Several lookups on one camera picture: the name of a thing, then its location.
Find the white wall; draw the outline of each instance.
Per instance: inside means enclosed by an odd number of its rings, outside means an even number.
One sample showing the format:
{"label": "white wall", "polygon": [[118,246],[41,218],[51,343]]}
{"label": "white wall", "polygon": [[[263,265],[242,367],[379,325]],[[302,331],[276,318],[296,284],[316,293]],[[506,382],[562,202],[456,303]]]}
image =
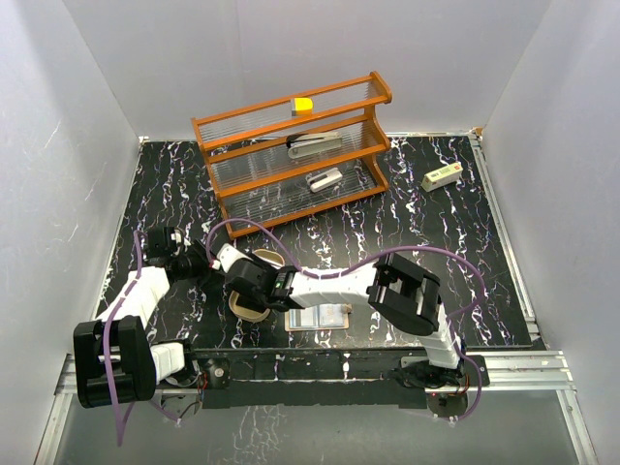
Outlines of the white wall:
{"label": "white wall", "polygon": [[139,135],[378,70],[386,131],[488,120],[549,0],[64,0]]}
{"label": "white wall", "polygon": [[484,130],[544,336],[567,355],[594,446],[618,463],[620,4],[556,0]]}
{"label": "white wall", "polygon": [[32,463],[138,141],[61,0],[0,2],[0,462]]}

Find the yellow block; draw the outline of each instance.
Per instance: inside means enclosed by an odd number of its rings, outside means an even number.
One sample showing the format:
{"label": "yellow block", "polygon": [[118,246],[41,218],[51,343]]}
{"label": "yellow block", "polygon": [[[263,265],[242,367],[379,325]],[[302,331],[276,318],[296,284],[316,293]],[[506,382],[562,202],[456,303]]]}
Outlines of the yellow block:
{"label": "yellow block", "polygon": [[312,114],[312,108],[314,104],[312,103],[312,99],[307,97],[297,97],[291,99],[291,110],[293,116],[307,116],[308,114]]}

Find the orange wooden shelf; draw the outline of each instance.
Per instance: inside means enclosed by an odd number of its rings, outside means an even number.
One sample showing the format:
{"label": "orange wooden shelf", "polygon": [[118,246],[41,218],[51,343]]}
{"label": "orange wooden shelf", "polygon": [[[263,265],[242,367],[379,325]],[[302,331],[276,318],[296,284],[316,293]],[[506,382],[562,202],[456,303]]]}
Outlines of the orange wooden shelf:
{"label": "orange wooden shelf", "polygon": [[[294,97],[311,97],[315,112],[291,117]],[[224,217],[248,218],[270,227],[385,191],[388,182],[376,156],[389,149],[389,142],[377,123],[375,106],[390,101],[388,86],[373,72],[263,104],[193,118]],[[330,119],[327,124],[316,125],[325,118]],[[288,135],[329,131],[339,133],[341,147],[289,158]],[[306,177],[330,167],[338,167],[343,180],[333,188],[310,193]],[[242,224],[227,228],[232,238],[256,230]]]}

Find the table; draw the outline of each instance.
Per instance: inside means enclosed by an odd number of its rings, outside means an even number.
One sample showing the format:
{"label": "table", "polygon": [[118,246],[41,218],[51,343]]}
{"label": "table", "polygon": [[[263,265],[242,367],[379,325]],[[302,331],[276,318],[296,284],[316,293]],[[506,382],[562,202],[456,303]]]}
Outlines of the table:
{"label": "table", "polygon": [[[528,347],[531,340],[500,237],[491,215],[469,139],[400,138],[379,157],[391,188],[383,195],[277,227],[273,232],[307,266],[348,266],[369,254],[400,244],[430,244],[467,258],[480,268],[488,288],[483,308],[456,320],[470,347]],[[462,181],[425,193],[423,175],[453,162],[463,165]],[[177,226],[203,237],[202,225],[221,220],[204,162],[195,143],[148,142],[113,252],[100,311],[107,308],[135,268],[133,229]],[[241,238],[237,247],[270,247],[261,234]],[[462,269],[440,256],[416,256],[442,279],[447,311],[467,304],[474,283]],[[147,329],[149,340],[189,337],[196,349],[386,349],[416,345],[369,309],[354,309],[347,330],[288,333],[284,316],[274,312],[260,324],[242,323],[228,308],[228,295],[208,297],[190,283],[177,283],[160,302]]]}

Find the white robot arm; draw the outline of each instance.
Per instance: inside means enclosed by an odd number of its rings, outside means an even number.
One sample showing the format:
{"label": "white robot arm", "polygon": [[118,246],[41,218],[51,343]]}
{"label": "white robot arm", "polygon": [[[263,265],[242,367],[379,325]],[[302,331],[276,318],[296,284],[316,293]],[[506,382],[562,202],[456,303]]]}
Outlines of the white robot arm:
{"label": "white robot arm", "polygon": [[[418,337],[428,364],[456,373],[462,366],[455,345],[460,339],[448,328],[439,297],[439,278],[396,254],[355,271],[275,266],[235,249],[226,239],[214,241],[213,263],[202,245],[185,242],[180,231],[163,228],[148,233],[145,247],[149,266],[135,271],[119,297],[95,321],[74,331],[77,392],[84,407],[110,403],[102,351],[104,323],[111,308],[124,298],[112,322],[110,344],[119,402],[148,400],[161,381],[178,382],[197,376],[188,341],[149,346],[144,329],[159,300],[177,280],[200,278],[222,281],[244,298],[244,307],[288,311],[326,303],[364,305],[380,312],[395,327]],[[322,278],[341,272],[338,277]]]}

